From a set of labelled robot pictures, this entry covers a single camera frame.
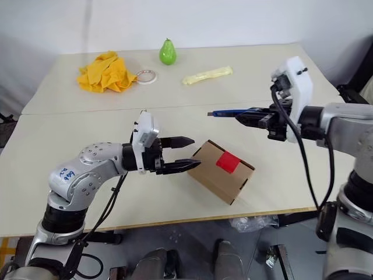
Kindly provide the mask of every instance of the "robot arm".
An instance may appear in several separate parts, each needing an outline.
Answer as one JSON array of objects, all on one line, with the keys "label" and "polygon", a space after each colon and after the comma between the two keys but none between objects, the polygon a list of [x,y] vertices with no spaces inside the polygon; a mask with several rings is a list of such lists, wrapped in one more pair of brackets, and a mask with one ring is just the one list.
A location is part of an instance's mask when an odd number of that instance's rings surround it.
[{"label": "robot arm", "polygon": [[127,172],[136,170],[141,174],[172,174],[200,164],[193,159],[165,163],[163,148],[182,148],[194,141],[183,136],[158,138],[158,133],[156,120],[142,111],[134,123],[130,143],[94,143],[58,166],[49,177],[47,209],[26,257],[27,266],[6,278],[71,279],[87,245],[82,237],[86,212],[104,182],[116,176],[124,180]]},{"label": "robot arm", "polygon": [[[289,59],[272,75],[271,90],[302,138],[355,157],[354,170],[342,185],[336,202],[328,202],[319,214],[316,233],[328,242],[323,278],[371,279],[373,275],[373,106],[331,103],[309,106],[312,83],[298,57]],[[282,110],[268,108],[214,111],[215,117],[235,117],[248,127],[267,129],[268,138],[295,142]]]}]

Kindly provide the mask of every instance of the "white table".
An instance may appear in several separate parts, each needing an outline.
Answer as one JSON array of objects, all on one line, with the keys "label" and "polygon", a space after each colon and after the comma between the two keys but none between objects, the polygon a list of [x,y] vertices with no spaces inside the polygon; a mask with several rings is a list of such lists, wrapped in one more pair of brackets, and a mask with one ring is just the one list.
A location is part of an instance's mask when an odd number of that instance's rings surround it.
[{"label": "white table", "polygon": [[[80,111],[164,108],[208,104],[228,104],[270,100],[270,74],[287,58],[300,56],[314,83],[315,104],[337,97],[337,90],[298,44],[243,47],[178,49],[175,65],[163,65],[158,50],[119,51],[134,74],[143,69],[158,73],[151,85],[135,84],[123,93],[108,90],[90,93],[76,82],[79,67],[91,63],[98,54],[61,55],[41,83],[22,114],[54,114]],[[234,73],[191,86],[183,77],[223,66]]]},{"label": "white table", "polygon": [[[246,128],[232,118],[207,117],[211,110],[265,107],[269,102],[154,108],[160,137],[187,136],[195,144],[166,149],[172,161],[190,157],[211,139],[256,170],[232,206],[205,189],[187,173],[157,176],[132,172],[124,182],[112,214],[101,228],[115,229],[181,221],[221,219],[313,209],[299,148],[271,141],[267,131]],[[128,142],[140,110],[23,115],[0,157],[0,236],[32,235],[47,203],[48,175],[76,157],[87,144]],[[329,181],[328,152],[305,141],[312,182],[319,198]],[[353,158],[335,152],[336,181],[331,199],[346,181]],[[117,178],[107,181],[88,210],[86,228],[100,216]]]}]

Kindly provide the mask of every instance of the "yellow rag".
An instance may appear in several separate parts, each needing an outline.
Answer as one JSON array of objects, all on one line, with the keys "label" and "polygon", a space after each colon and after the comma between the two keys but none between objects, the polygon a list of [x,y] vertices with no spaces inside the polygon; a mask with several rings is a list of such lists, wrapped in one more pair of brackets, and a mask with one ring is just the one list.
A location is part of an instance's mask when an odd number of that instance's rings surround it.
[{"label": "yellow rag", "polygon": [[79,68],[82,74],[76,80],[81,89],[104,92],[107,89],[122,92],[129,88],[137,76],[130,73],[124,59],[115,51],[99,55],[90,65]]}]

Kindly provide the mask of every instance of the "floor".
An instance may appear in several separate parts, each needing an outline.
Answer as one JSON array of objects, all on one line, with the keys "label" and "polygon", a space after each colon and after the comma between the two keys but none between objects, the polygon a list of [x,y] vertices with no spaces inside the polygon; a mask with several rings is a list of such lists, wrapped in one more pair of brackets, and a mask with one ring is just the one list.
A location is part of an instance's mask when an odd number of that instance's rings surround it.
[{"label": "floor", "polygon": [[[226,239],[242,257],[244,270],[251,280],[284,279],[279,262],[270,269],[263,259],[263,251],[273,244],[285,244],[294,279],[321,278],[324,255],[315,251],[326,250],[326,243],[316,237],[316,220],[290,225],[280,229],[266,228],[252,233],[238,233],[228,220],[180,223],[120,231],[124,241],[119,245],[90,243],[85,253],[98,256],[104,263],[104,272],[98,280],[106,280],[111,267],[126,265],[133,269],[148,252],[164,247],[177,249],[182,261],[184,278],[213,279],[212,252],[215,240]],[[21,239],[21,259],[30,240]],[[98,265],[83,258],[79,270],[87,275],[98,272]]]}]

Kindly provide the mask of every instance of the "green pear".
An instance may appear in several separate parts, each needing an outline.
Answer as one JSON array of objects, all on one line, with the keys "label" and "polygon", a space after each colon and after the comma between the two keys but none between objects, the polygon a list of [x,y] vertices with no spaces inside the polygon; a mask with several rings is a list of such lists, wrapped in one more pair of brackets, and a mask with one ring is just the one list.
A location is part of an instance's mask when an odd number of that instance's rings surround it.
[{"label": "green pear", "polygon": [[175,63],[176,51],[173,42],[170,39],[166,39],[163,43],[161,50],[159,51],[159,59],[166,65]]}]

